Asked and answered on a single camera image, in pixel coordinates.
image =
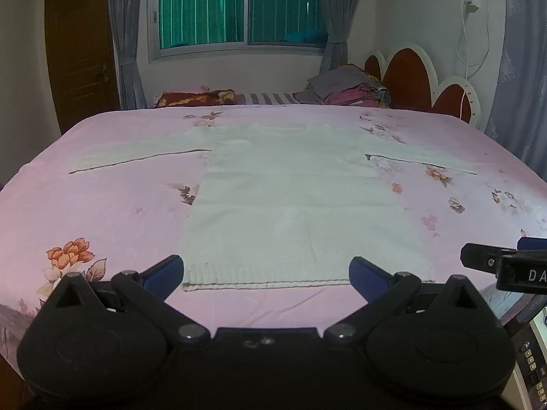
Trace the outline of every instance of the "floral bedspread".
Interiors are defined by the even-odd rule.
[[[199,195],[207,151],[154,157],[69,175],[75,158],[197,125],[332,124],[421,145],[473,162],[477,175],[369,157],[393,202],[415,224],[436,282],[465,274],[498,316],[515,303],[492,275],[461,266],[467,242],[515,248],[547,237],[547,184],[481,132],[450,116],[342,106],[277,105],[121,111],[86,119],[25,165],[0,192],[0,353],[15,349],[59,280],[143,271],[173,254]],[[351,286],[175,291],[168,303],[212,332],[220,326],[315,326],[323,331],[363,306]]]

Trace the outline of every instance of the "door handle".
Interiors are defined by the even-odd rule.
[[[110,80],[110,73],[108,70],[108,65],[103,63],[102,69],[98,72],[95,72],[95,78],[102,78],[105,83],[108,83]]]

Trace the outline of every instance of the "blue gripper pad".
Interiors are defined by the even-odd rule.
[[[349,283],[367,302],[386,293],[393,276],[363,257],[354,257],[349,264]]]
[[[547,239],[521,237],[516,244],[518,250],[547,250]]]
[[[165,301],[176,290],[184,276],[184,263],[179,256],[170,256],[141,273],[143,288]]]

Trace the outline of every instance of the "cable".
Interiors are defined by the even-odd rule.
[[[463,19],[463,28],[464,28],[464,30],[465,30],[465,27],[466,27],[465,25],[466,25],[466,21],[465,21],[465,19]],[[461,64],[465,64],[465,65],[470,66],[472,68],[474,68],[475,66],[478,66],[478,68],[475,69],[473,71],[473,73],[468,76],[469,78],[473,77],[480,70],[480,68],[482,67],[482,65],[486,61],[486,57],[488,57],[488,54],[490,52],[490,47],[491,47],[491,42],[490,42],[490,0],[486,0],[486,35],[488,36],[488,47],[486,48],[486,52],[485,52],[484,56],[482,57],[482,59],[479,60],[478,62],[474,63],[474,64],[469,64],[469,61],[464,62],[461,59],[461,57],[459,56],[459,52],[458,52],[458,46],[456,45],[456,57],[458,57],[458,60]]]
[[[463,100],[466,97],[467,94],[467,78],[469,75],[469,43],[467,43],[467,33],[466,33],[466,20],[463,16],[463,9],[465,8],[464,1],[462,0],[461,4],[461,12],[462,12],[462,21],[463,21],[463,38],[466,41],[466,49],[467,49],[467,62],[466,62],[466,79],[463,83],[463,94],[462,94],[462,100],[459,104],[459,119],[462,119],[463,116]]]

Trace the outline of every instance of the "white wall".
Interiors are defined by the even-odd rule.
[[[486,0],[467,19],[470,63],[486,52]],[[505,32],[505,0],[489,0],[491,49],[485,64],[470,79],[482,109],[479,129],[484,131],[496,91]],[[404,42],[420,45],[435,65],[439,83],[451,75],[465,76],[456,58],[467,53],[463,42],[461,0],[377,0],[375,47],[388,58]]]
[[[348,61],[362,65],[374,41],[376,0],[360,0],[348,41]],[[141,0],[137,64],[149,106],[163,91],[196,86],[236,92],[296,92],[319,71],[315,54],[217,53],[178,56],[150,62],[148,57],[147,0]]]
[[[58,137],[42,75],[41,1],[40,14],[40,0],[0,0],[0,183]]]

